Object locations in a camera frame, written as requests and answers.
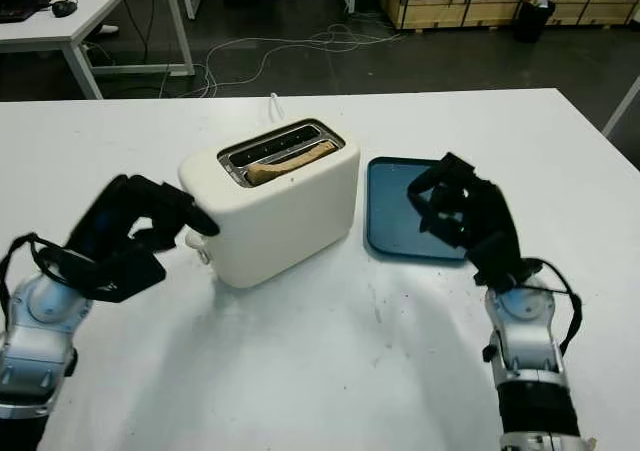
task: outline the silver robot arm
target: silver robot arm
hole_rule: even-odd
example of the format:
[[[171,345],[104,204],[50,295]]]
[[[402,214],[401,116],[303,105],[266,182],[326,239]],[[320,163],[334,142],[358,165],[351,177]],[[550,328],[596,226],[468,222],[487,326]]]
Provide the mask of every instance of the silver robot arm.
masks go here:
[[[526,285],[542,286],[535,277]],[[485,307],[494,331],[482,357],[491,362],[500,401],[500,449],[589,451],[580,438],[562,353],[551,334],[553,294],[489,290]]]
[[[582,321],[582,303],[551,263],[522,258],[506,201],[497,186],[451,153],[416,178],[407,190],[430,232],[478,269],[493,332],[482,357],[493,367],[504,434],[501,451],[589,451],[580,438],[563,354]],[[544,286],[535,275],[549,267],[565,289]],[[574,317],[558,345],[551,333],[554,293],[569,296]]]
[[[139,218],[152,225],[132,234]],[[0,262],[2,449],[37,449],[64,380],[75,370],[73,336],[93,301],[119,303],[162,281],[166,272],[154,253],[174,247],[185,224],[207,236],[219,232],[188,194],[141,176],[118,176],[64,247],[34,233],[13,242]],[[31,246],[40,273],[10,294],[11,256],[24,244]]]

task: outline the wooden pallet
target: wooden pallet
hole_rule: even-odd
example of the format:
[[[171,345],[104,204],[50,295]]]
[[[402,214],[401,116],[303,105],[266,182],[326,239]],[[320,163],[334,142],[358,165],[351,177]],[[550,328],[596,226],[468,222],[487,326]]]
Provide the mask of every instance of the wooden pallet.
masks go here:
[[[396,29],[504,26],[523,0],[379,0]],[[627,24],[638,0],[553,0],[548,25]]]
[[[628,24],[638,0],[589,0],[578,24]]]
[[[589,0],[553,0],[556,9],[547,21],[549,26],[575,26]]]

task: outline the concrete floor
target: concrete floor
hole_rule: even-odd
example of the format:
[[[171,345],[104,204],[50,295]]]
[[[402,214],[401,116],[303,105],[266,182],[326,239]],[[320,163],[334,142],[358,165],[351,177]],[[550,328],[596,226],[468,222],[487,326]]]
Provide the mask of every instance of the concrete floor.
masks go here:
[[[146,28],[150,0],[128,0],[140,28]],[[265,0],[248,7],[225,7],[204,0],[198,19],[186,22],[194,61],[203,63],[209,49],[242,37],[304,39],[333,23],[353,32],[388,37],[394,31],[371,15],[347,20],[341,0]],[[109,23],[118,37],[99,41],[119,64],[139,62],[142,45],[124,7]],[[156,0],[150,61],[178,58],[166,6]],[[264,54],[277,44],[245,41],[220,49],[211,60],[218,81],[252,76]],[[97,60],[105,61],[100,52]],[[406,34],[395,42],[363,46],[349,53],[290,48],[272,54],[255,81],[223,87],[218,96],[395,93],[498,88],[556,87],[598,128],[640,74],[640,33],[628,29],[548,29],[535,45],[512,39],[509,30],[438,30]],[[106,97],[157,97],[162,76],[99,79]],[[175,96],[202,86],[203,69],[194,78],[170,78]],[[73,76],[57,53],[0,55],[0,100],[81,99]],[[541,119],[540,110],[531,116]],[[540,125],[548,125],[541,120]]]

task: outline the white toaster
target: white toaster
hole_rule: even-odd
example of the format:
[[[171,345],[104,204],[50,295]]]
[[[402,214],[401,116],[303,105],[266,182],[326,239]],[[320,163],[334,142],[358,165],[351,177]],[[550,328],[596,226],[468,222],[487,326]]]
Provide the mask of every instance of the white toaster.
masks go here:
[[[218,277],[253,286],[347,234],[359,159],[351,136],[314,119],[187,158],[180,182],[220,226],[201,248]]]

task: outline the desk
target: desk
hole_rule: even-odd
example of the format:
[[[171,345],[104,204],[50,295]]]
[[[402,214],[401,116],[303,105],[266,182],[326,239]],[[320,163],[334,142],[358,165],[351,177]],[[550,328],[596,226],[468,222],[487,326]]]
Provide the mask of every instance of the desk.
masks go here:
[[[65,18],[56,18],[51,11],[43,11],[21,23],[1,24],[0,52],[62,51],[76,81],[88,99],[102,99],[102,94],[93,75],[165,73],[169,71],[173,75],[191,76],[195,73],[177,0],[166,1],[173,19],[183,63],[91,66],[80,44],[120,1],[122,0],[78,0],[78,10]]]
[[[248,290],[218,282],[182,242],[160,255],[166,281],[97,303],[79,329],[79,365],[42,451],[497,451],[480,356],[491,324],[474,269],[380,261],[363,247],[369,160],[449,150],[499,183],[524,255],[558,265],[581,294],[583,328],[565,357],[580,427],[598,449],[629,449],[640,420],[640,174],[558,91],[280,103],[287,119],[313,116],[359,141],[349,235]],[[275,127],[270,114],[268,98],[0,103],[0,245],[29,230],[63,242],[114,175],[177,184],[183,158]],[[34,269],[16,256],[10,287]],[[561,337],[570,306],[557,303]]]

